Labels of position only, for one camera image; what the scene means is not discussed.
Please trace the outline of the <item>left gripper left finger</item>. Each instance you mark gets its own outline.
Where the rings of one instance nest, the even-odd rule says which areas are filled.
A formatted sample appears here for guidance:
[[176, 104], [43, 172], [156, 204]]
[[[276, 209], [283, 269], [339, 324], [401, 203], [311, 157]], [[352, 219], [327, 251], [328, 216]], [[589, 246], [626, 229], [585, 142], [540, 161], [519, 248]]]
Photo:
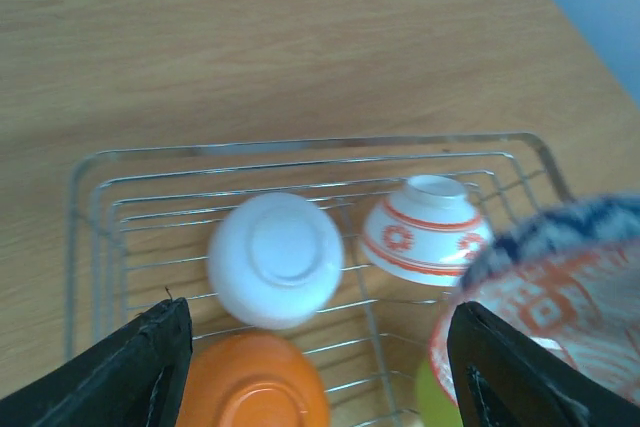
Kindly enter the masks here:
[[189, 369], [192, 321], [165, 299], [1, 400], [3, 426], [173, 426]]

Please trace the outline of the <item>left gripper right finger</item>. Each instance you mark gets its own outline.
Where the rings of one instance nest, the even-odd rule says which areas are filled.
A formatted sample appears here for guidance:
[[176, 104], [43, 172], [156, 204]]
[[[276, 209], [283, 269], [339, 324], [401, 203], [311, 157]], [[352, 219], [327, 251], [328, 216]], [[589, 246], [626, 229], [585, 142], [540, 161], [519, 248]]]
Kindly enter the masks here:
[[447, 337], [465, 426], [637, 426], [639, 407], [548, 352], [477, 302]]

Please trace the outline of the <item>green and white bowl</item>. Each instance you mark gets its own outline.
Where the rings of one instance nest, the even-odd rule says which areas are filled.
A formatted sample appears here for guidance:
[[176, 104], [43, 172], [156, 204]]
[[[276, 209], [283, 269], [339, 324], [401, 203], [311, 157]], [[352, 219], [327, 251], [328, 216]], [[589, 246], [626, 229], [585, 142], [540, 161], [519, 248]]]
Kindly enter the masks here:
[[427, 360], [416, 372], [415, 395], [417, 410], [426, 427], [462, 427], [457, 406], [441, 389]]

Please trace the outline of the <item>plain white bowl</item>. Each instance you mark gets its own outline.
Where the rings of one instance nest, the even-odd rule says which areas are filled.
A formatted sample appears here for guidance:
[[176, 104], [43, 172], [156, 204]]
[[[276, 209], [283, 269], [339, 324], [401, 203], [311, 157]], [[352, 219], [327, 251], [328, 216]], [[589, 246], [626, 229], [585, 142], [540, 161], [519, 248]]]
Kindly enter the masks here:
[[330, 407], [314, 365], [291, 342], [252, 332], [216, 342], [190, 363], [178, 426], [318, 426]]
[[342, 236], [325, 211], [299, 195], [268, 193], [246, 200], [216, 227], [207, 274], [231, 316], [284, 330], [329, 303], [344, 261]]

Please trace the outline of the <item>red geometric pattern bowl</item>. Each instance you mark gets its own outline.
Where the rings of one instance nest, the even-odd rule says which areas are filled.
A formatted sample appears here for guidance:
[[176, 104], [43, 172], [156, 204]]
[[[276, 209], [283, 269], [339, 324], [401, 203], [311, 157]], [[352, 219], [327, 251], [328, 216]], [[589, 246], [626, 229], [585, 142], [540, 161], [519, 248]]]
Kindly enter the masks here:
[[426, 360], [457, 406], [447, 352], [455, 308], [474, 301], [557, 358], [639, 402], [639, 196], [563, 203], [499, 233], [448, 297]]

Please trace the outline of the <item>chrome wire dish rack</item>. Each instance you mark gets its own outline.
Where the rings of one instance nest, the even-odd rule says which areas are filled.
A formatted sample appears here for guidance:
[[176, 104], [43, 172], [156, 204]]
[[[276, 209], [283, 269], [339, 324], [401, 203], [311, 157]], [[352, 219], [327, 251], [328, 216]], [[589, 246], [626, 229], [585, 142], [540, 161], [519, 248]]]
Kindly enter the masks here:
[[207, 245], [247, 199], [287, 192], [336, 223], [345, 249], [333, 299], [285, 337], [318, 369], [336, 426], [416, 426], [414, 375], [444, 291], [397, 279], [359, 247], [375, 203], [410, 176], [461, 182], [499, 231], [571, 191], [527, 132], [352, 137], [111, 149], [72, 171], [64, 355], [169, 297], [188, 301], [196, 351], [245, 331], [207, 281]]

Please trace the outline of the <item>red floral pattern bowl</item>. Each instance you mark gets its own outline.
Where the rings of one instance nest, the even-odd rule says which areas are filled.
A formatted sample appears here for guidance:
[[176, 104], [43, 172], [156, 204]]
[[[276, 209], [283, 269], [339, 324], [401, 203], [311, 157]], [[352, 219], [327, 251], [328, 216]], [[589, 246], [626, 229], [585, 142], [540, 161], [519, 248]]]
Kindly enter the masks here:
[[449, 288], [492, 239], [461, 182], [424, 174], [408, 178], [375, 205], [360, 244], [373, 265], [398, 278]]

